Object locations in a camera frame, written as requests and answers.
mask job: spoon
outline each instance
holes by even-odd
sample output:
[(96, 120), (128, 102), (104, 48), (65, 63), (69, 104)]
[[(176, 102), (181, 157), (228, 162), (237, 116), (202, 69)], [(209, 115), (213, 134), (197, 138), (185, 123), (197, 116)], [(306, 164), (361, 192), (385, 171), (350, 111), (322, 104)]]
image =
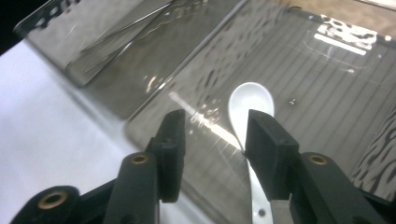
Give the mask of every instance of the spoon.
[[(275, 114), (271, 93), (259, 83), (247, 82), (238, 86), (228, 102), (228, 115), (243, 151), (245, 151), (247, 139), (249, 109), (262, 111), (272, 117)], [(250, 177), (253, 224), (274, 223), (271, 204), (265, 197), (259, 179), (249, 162), (247, 162), (247, 167)]]

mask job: white spoon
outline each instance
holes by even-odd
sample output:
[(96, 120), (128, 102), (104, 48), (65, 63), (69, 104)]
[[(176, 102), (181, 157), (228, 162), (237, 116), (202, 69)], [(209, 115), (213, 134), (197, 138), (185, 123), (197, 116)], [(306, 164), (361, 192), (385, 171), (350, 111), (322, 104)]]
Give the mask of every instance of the white spoon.
[[(231, 94), (228, 102), (229, 118), (233, 125), (236, 138), (244, 151), (247, 139), (249, 109), (259, 110), (274, 116), (274, 100), (272, 95), (259, 83), (247, 82), (238, 86)], [(259, 179), (249, 162), (247, 162), (247, 166), (250, 177), (253, 223), (272, 224), (274, 221), (271, 204), (265, 197)]]

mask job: white surface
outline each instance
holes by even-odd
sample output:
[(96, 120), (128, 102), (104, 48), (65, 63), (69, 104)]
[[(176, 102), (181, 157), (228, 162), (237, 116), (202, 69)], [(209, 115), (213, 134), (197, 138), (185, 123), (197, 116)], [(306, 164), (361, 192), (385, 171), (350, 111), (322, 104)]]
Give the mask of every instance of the white surface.
[[(51, 78), (56, 72), (23, 41), (0, 57), (0, 223), (43, 189), (99, 187), (135, 150), (111, 142)], [(161, 209), (162, 223), (210, 222), (185, 196)]]
[[(238, 86), (230, 96), (228, 114), (233, 130), (236, 133), (242, 149), (245, 151), (245, 142), (248, 130), (248, 111), (250, 109), (265, 112), (274, 116), (274, 100), (271, 93), (261, 84), (247, 82)], [(256, 173), (247, 163), (250, 177), (252, 220), (254, 224), (274, 223), (271, 204), (268, 202)], [(259, 216), (259, 211), (264, 210), (265, 216)]]

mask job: dark background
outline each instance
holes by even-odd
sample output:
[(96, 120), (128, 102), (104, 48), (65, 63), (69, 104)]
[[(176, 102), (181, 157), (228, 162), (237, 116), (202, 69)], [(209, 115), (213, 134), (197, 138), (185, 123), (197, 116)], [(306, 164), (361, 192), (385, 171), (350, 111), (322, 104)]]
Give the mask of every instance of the dark background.
[(12, 30), (23, 18), (41, 7), (48, 0), (13, 0), (0, 4), (0, 54), (21, 41)]

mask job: white table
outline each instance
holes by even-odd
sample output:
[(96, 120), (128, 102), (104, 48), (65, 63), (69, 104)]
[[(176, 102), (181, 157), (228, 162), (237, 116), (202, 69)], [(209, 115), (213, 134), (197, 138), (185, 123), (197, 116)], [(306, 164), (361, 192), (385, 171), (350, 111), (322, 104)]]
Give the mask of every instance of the white table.
[[(137, 151), (117, 147), (55, 82), (57, 72), (25, 41), (0, 57), (0, 223), (43, 189), (84, 194), (105, 184)], [(210, 223), (183, 194), (161, 209), (162, 223)]]

